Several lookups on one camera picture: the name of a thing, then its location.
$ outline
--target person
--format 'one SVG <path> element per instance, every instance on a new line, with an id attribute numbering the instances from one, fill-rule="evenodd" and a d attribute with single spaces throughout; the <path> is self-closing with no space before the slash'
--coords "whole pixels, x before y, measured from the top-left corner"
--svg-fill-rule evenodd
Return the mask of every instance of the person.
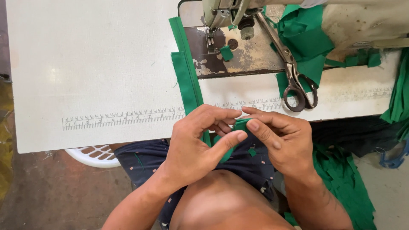
<path id="1" fill-rule="evenodd" d="M 248 134 L 229 127 L 242 111 L 249 114 L 243 118 L 252 118 Z M 149 230 L 157 218 L 170 230 L 294 229 L 269 203 L 273 178 L 265 177 L 274 168 L 284 175 L 289 207 L 303 230 L 352 230 L 348 213 L 314 169 L 308 121 L 256 108 L 242 111 L 201 105 L 175 123 L 170 145 L 166 140 L 112 145 L 138 188 L 102 230 Z M 222 137 L 211 148 L 200 139 L 206 130 Z M 219 164 L 236 145 L 231 159 Z M 247 152 L 252 147 L 254 157 Z"/>

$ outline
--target navy shorts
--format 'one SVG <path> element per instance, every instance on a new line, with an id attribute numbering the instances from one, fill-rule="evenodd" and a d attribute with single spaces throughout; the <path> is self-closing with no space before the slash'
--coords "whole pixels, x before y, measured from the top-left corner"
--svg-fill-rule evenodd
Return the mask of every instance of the navy shorts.
<path id="1" fill-rule="evenodd" d="M 248 150 L 253 147 L 256 155 L 252 157 Z M 122 146 L 114 151 L 118 161 L 129 175 L 136 187 L 141 186 L 165 161 L 169 150 L 166 140 L 149 140 Z M 274 167 L 268 158 L 267 147 L 252 133 L 241 142 L 224 164 L 218 164 L 215 170 L 229 170 L 255 189 L 260 191 L 269 201 L 273 199 L 272 180 Z M 172 214 L 186 187 L 170 195 L 163 206 L 158 221 L 162 229 L 169 228 Z"/>

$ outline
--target scissors handle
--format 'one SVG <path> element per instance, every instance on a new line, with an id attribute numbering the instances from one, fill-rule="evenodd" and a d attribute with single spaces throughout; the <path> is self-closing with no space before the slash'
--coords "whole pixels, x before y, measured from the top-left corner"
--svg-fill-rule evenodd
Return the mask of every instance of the scissors handle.
<path id="1" fill-rule="evenodd" d="M 302 89 L 300 89 L 298 87 L 297 83 L 295 83 L 293 78 L 289 79 L 288 83 L 289 83 L 288 87 L 285 89 L 285 91 L 283 93 L 284 103 L 291 111 L 299 113 L 299 112 L 303 111 L 306 108 L 306 99 L 304 97 L 304 92 L 303 92 Z M 297 99 L 298 99 L 298 105 L 295 106 L 295 107 L 292 107 L 288 103 L 288 93 L 290 91 L 294 91 L 295 95 L 297 96 Z"/>
<path id="2" fill-rule="evenodd" d="M 302 85 L 301 85 L 301 83 L 299 81 L 299 78 L 304 79 L 307 82 L 308 86 L 310 87 L 311 92 L 314 95 L 314 101 L 312 103 L 311 103 L 310 99 L 308 98 L 307 93 L 303 89 L 303 87 L 302 87 Z M 305 101 L 306 101 L 305 108 L 307 108 L 307 109 L 315 108 L 318 105 L 318 93 L 317 93 L 317 86 L 315 85 L 315 82 L 313 80 L 309 79 L 307 76 L 305 76 L 303 74 L 296 74 L 295 79 L 297 81 L 297 84 L 301 88 L 301 92 L 302 92 L 303 96 L 305 97 Z"/>

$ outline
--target forearm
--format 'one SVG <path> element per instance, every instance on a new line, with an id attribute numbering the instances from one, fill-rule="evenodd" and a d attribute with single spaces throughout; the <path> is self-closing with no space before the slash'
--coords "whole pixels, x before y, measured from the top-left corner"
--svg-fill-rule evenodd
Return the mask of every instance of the forearm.
<path id="1" fill-rule="evenodd" d="M 303 230 L 353 230 L 342 204 L 314 171 L 303 178 L 284 177 L 288 204 Z"/>
<path id="2" fill-rule="evenodd" d="M 129 194 L 109 215 L 102 230 L 149 230 L 168 197 L 178 188 L 168 184 L 161 167 Z"/>

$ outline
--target scissors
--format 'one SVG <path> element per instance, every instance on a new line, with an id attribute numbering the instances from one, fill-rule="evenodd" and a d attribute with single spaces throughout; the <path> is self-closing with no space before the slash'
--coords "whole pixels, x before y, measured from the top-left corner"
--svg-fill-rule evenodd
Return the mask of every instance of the scissors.
<path id="1" fill-rule="evenodd" d="M 256 15 L 257 15 L 258 20 L 261 22 L 261 25 L 263 26 L 263 28 L 266 30 L 271 41 L 277 47 L 278 54 L 284 61 L 285 73 L 287 75 L 287 80 L 288 80 L 288 87 L 285 89 L 284 94 L 283 94 L 285 104 L 291 111 L 297 112 L 297 113 L 303 111 L 305 108 L 307 109 L 315 108 L 318 104 L 318 94 L 317 94 L 316 84 L 311 79 L 309 79 L 307 76 L 300 74 L 297 71 L 297 62 L 295 61 L 290 49 L 283 44 L 283 42 L 280 40 L 279 35 L 273 29 L 271 29 L 271 27 L 268 25 L 267 21 L 265 20 L 263 14 L 260 12 L 260 13 L 257 13 Z M 299 78 L 303 78 L 308 83 L 308 86 L 311 88 L 312 94 L 314 95 L 313 102 L 311 102 L 310 99 L 308 98 L 308 95 L 303 89 L 299 81 Z M 292 107 L 290 103 L 288 103 L 288 93 L 290 91 L 294 91 L 298 99 L 298 105 L 295 107 Z"/>

